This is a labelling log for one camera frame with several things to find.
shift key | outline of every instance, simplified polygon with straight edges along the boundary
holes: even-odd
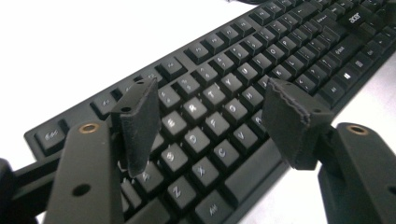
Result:
[[[338,66],[342,66],[346,63],[355,53],[361,48],[362,41],[355,35],[349,35],[340,43],[338,43],[330,54],[332,58],[338,63]]]
[[[268,140],[225,181],[224,191],[232,204],[242,203],[280,161],[275,143]]]

keyboard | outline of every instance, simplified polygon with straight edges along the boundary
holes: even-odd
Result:
[[[156,77],[163,126],[146,171],[130,179],[120,169],[125,222],[235,223],[288,169],[261,126],[268,78],[338,113],[394,52],[396,26],[381,7],[268,1],[33,128],[26,141],[39,161],[59,157],[71,127],[106,119],[135,82]]]

space bar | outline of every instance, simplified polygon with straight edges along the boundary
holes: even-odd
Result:
[[[265,142],[245,163],[224,183],[224,190],[231,195],[231,203],[238,206],[279,164],[281,156],[275,143]]]

screw hole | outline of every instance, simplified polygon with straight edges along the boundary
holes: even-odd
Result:
[[[350,132],[354,133],[354,134],[358,134],[358,135],[367,135],[369,134],[369,131],[367,131],[367,129],[361,127],[361,126],[357,126],[357,125],[349,125],[346,127]]]
[[[390,191],[390,193],[396,196],[396,186],[389,186],[388,190]]]
[[[96,130],[99,128],[99,125],[96,123],[89,123],[89,124],[84,124],[81,127],[79,127],[79,131],[81,133],[94,133]]]
[[[121,111],[122,111],[122,112],[129,112],[129,111],[131,111],[131,107],[123,107],[123,108],[121,109]]]
[[[81,196],[83,196],[84,194],[88,193],[88,192],[90,191],[90,189],[91,189],[91,186],[88,185],[88,184],[81,184],[81,185],[78,185],[77,187],[75,187],[75,188],[73,189],[73,196],[75,196],[75,197],[81,197]]]

white surface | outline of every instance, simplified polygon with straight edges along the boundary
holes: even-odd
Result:
[[[253,8],[223,0],[1,1],[0,157],[34,162],[23,134]],[[396,140],[396,77],[382,72],[339,116]],[[288,172],[244,223],[326,223],[315,172]]]

